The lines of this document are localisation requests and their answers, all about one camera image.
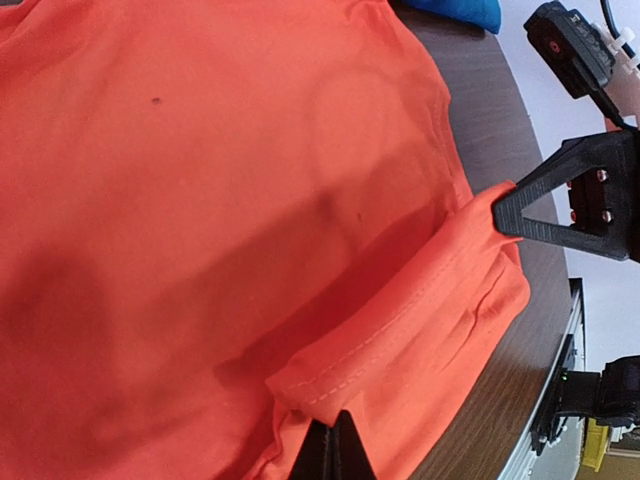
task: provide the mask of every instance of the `red garment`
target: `red garment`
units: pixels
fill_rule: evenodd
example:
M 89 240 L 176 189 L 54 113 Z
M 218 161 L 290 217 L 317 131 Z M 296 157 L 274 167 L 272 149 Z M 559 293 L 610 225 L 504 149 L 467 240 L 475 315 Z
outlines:
M 0 7 L 0 478 L 406 478 L 528 290 L 376 0 Z

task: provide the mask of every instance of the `metal screw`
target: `metal screw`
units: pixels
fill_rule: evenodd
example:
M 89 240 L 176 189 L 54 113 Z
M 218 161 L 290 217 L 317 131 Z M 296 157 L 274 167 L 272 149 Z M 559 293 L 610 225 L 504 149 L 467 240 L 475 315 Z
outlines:
M 607 173 L 606 170 L 598 170 L 597 175 L 598 175 L 598 181 L 600 183 L 604 183 L 607 180 L 609 180 L 609 173 Z
M 613 221 L 613 213 L 611 213 L 609 210 L 603 210 L 602 220 L 604 220 L 605 223 L 611 223 Z

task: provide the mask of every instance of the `wood grain surface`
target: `wood grain surface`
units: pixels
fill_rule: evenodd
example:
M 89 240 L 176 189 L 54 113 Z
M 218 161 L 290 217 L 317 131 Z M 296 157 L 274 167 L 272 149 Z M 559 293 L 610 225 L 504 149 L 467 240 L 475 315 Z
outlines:
M 540 152 L 495 37 L 394 8 L 449 86 L 451 124 L 473 190 L 518 181 L 534 169 L 542 161 Z M 556 220 L 551 197 L 528 213 Z M 415 479 L 497 478 L 532 414 L 569 319 L 570 291 L 561 249 L 524 241 L 520 252 L 531 302 L 514 320 L 454 422 L 415 471 Z

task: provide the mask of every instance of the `blue cloth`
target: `blue cloth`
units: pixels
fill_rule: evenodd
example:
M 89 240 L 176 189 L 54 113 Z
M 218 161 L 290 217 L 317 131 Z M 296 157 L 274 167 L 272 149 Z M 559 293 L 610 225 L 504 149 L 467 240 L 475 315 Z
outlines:
M 491 33 L 500 31 L 502 15 L 498 0 L 404 0 L 412 7 L 473 23 Z

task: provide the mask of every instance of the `black bracket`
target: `black bracket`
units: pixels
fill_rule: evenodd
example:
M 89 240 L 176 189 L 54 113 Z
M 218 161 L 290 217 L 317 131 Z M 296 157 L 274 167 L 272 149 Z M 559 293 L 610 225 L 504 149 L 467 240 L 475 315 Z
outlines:
M 547 161 L 496 201 L 496 229 L 595 255 L 640 261 L 638 165 L 640 133 L 608 132 L 567 140 Z M 522 211 L 570 185 L 573 225 L 523 217 Z

